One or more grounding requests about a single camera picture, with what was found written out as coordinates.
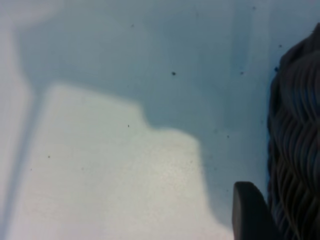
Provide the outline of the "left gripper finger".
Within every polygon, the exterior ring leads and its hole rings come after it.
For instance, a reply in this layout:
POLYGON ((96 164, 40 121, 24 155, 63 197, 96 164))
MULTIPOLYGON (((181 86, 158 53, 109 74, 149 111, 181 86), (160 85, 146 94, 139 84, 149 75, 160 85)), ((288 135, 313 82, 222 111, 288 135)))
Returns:
POLYGON ((249 181, 233 186, 232 229, 235 240, 282 240, 260 190, 249 181))

